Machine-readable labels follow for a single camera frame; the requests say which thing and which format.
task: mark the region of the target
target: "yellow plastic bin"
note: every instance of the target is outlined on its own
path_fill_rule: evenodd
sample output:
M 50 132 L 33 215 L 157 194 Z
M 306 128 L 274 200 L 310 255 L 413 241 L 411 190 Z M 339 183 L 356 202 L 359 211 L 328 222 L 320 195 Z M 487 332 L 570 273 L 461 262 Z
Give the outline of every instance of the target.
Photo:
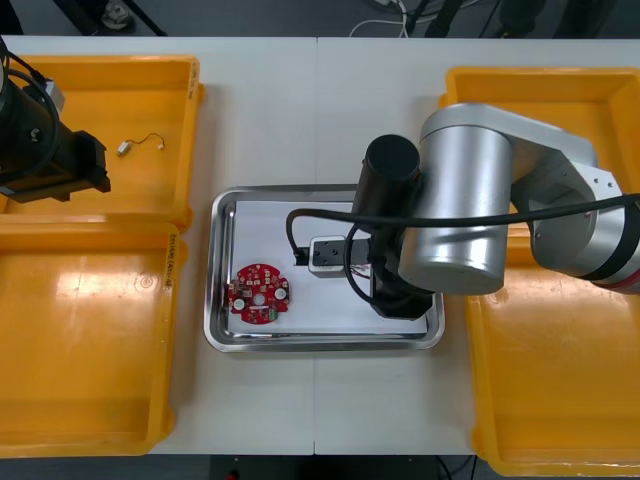
M 591 140 L 640 191 L 635 69 L 456 68 L 441 106 L 483 102 Z M 474 448 L 503 475 L 640 475 L 640 303 L 543 270 L 511 228 L 505 287 L 467 299 Z
M 191 224 L 189 193 L 199 103 L 199 63 L 192 56 L 25 57 L 53 78 L 65 95 L 61 120 L 85 130 L 107 147 L 111 192 L 86 190 L 71 201 L 19 204 L 0 196 L 11 222 L 169 222 Z M 124 140 L 140 141 L 123 157 Z
M 0 457 L 141 455 L 169 432 L 170 224 L 0 228 Z

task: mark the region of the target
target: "metal tray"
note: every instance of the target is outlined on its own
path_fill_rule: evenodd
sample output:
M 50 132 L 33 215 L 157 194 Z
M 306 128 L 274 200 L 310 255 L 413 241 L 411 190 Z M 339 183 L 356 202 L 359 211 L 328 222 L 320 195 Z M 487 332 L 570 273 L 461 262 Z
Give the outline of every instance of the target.
M 445 326 L 441 294 L 434 295 L 434 306 L 422 319 L 383 319 L 353 294 L 346 280 L 316 279 L 306 267 L 293 266 L 283 212 L 301 206 L 348 210 L 354 194 L 355 185 L 291 185 L 238 187 L 216 198 L 211 212 L 204 305 L 204 332 L 213 347 L 222 352 L 411 350 L 438 343 Z M 241 218 L 243 211 L 255 213 L 257 207 L 276 213 L 250 221 Z M 318 231 L 340 235 L 349 227 L 326 222 L 297 220 L 294 233 L 299 245 L 308 245 L 305 242 Z M 242 230 L 240 235 L 236 235 L 238 230 Z M 282 317 L 288 326 L 276 325 L 280 319 L 268 326 L 251 326 L 229 313 L 227 289 L 232 275 L 252 262 L 273 265 L 289 279 L 292 307 L 297 306 L 297 310 L 292 308 L 284 314 L 289 317 Z

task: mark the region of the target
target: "white cable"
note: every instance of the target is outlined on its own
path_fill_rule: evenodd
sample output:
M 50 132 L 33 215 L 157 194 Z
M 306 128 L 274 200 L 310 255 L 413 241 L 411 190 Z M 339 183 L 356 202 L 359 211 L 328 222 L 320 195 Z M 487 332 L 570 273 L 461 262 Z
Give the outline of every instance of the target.
M 407 33 L 407 8 L 402 3 L 402 0 L 393 0 L 393 2 L 400 7 L 400 11 L 402 12 L 402 30 L 400 30 L 400 35 L 398 38 L 409 38 L 409 34 Z
M 460 6 L 460 10 L 462 10 L 463 8 L 470 7 L 471 5 L 475 5 L 475 4 L 476 4 L 476 3 L 478 3 L 479 1 L 480 1 L 480 0 L 468 0 L 467 2 L 463 3 L 463 4 Z M 402 8 L 404 7 L 404 4 L 402 4 L 402 6 L 400 6 L 400 5 L 401 5 L 401 3 L 402 3 L 402 0 L 398 0 L 398 2 L 399 2 L 399 3 L 398 3 L 398 6 L 400 7 L 400 9 L 402 9 Z M 406 27 L 406 25 L 407 25 L 407 23 L 406 23 L 407 15 L 406 15 L 406 13 L 404 13 L 404 12 L 406 12 L 406 11 L 407 11 L 406 9 L 405 9 L 405 10 L 403 10 L 403 13 L 402 13 L 402 19 L 403 19 L 403 20 L 402 20 L 401 22 L 398 22 L 398 21 L 396 21 L 396 20 L 365 20 L 364 22 L 360 22 L 359 24 L 357 24 L 355 27 L 353 27 L 353 28 L 351 29 L 351 33 L 349 33 L 349 37 L 352 37 L 356 30 L 358 30 L 361 26 L 366 25 L 366 24 L 368 24 L 368 23 L 385 23 L 385 24 L 387 24 L 387 25 L 402 25 L 402 32 L 400 33 L 400 36 L 401 36 L 401 37 L 402 37 L 402 36 L 408 37 L 408 35 L 407 35 L 407 30 L 406 30 L 406 28 L 405 28 L 405 27 Z M 426 17 L 422 17 L 422 18 L 421 18 L 420 20 L 418 20 L 416 23 L 427 23 L 427 22 L 431 22 L 432 20 L 435 20 L 437 16 L 438 16 L 438 14 L 437 14 L 437 13 L 434 13 L 433 15 L 428 15 L 428 16 L 426 16 Z

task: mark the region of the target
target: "robotic arm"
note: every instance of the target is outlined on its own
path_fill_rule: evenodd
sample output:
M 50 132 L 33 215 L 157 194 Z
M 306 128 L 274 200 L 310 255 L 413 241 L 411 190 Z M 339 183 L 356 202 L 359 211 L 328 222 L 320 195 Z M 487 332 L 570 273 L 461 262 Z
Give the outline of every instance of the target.
M 12 68 L 20 64 L 27 73 Z M 19 78 L 24 88 L 11 81 Z M 0 194 L 25 203 L 43 198 L 68 201 L 88 188 L 111 189 L 105 147 L 87 132 L 60 122 L 62 95 L 0 38 Z
M 597 168 L 586 139 L 486 105 L 441 110 L 421 137 L 425 175 L 416 217 L 506 214 L 510 201 L 531 212 L 621 195 L 613 175 Z M 614 289 L 640 270 L 635 204 L 534 221 L 529 229 L 544 268 Z M 506 243 L 506 225 L 409 229 L 399 274 L 429 290 L 491 293 L 503 285 Z
M 296 210 L 287 234 L 297 264 L 323 276 L 314 243 L 310 251 L 295 245 L 293 220 L 354 223 L 341 273 L 380 315 L 418 318 L 433 292 L 483 295 L 502 288 L 508 225 L 519 222 L 527 222 L 542 267 L 640 292 L 638 201 L 640 195 L 622 195 L 613 175 L 597 167 L 586 139 L 487 105 L 458 104 L 425 122 L 420 153 L 395 135 L 371 143 L 350 214 Z M 510 203 L 517 214 L 508 213 Z M 370 239 L 354 241 L 359 229 Z M 371 264 L 369 295 L 351 273 L 352 258 L 363 257 Z

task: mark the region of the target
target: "circuit board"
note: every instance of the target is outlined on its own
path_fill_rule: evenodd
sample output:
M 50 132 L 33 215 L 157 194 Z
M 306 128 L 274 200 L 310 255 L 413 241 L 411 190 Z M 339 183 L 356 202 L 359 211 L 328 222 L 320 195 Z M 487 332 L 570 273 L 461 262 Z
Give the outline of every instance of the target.
M 244 267 L 229 284 L 231 313 L 252 325 L 276 321 L 280 313 L 288 310 L 289 301 L 289 282 L 271 265 Z

